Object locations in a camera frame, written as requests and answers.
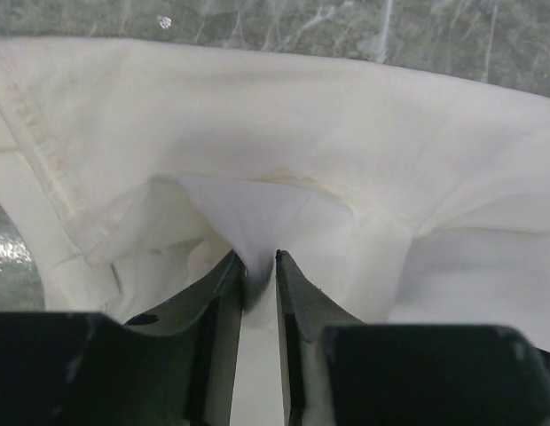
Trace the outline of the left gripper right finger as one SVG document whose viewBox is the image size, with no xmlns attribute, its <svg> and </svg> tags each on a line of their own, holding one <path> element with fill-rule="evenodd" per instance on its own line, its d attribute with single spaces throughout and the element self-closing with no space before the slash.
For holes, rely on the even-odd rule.
<svg viewBox="0 0 550 426">
<path fill-rule="evenodd" d="M 497 325 L 368 325 L 276 255 L 287 425 L 550 425 L 550 352 Z"/>
</svg>

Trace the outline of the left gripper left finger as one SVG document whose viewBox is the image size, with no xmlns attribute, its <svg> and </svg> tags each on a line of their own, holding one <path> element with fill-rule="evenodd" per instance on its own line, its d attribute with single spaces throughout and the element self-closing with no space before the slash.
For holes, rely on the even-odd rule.
<svg viewBox="0 0 550 426">
<path fill-rule="evenodd" d="M 226 425 L 244 267 L 120 324 L 98 312 L 0 312 L 0 425 Z"/>
</svg>

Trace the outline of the cream white t shirt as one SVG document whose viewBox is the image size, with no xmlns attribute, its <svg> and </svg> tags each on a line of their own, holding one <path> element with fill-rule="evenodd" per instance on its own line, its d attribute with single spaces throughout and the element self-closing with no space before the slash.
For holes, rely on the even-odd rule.
<svg viewBox="0 0 550 426">
<path fill-rule="evenodd" d="M 274 254 L 367 322 L 550 350 L 550 98 L 352 59 L 0 37 L 0 203 L 49 311 L 120 322 L 234 250 L 232 421 L 276 425 Z"/>
</svg>

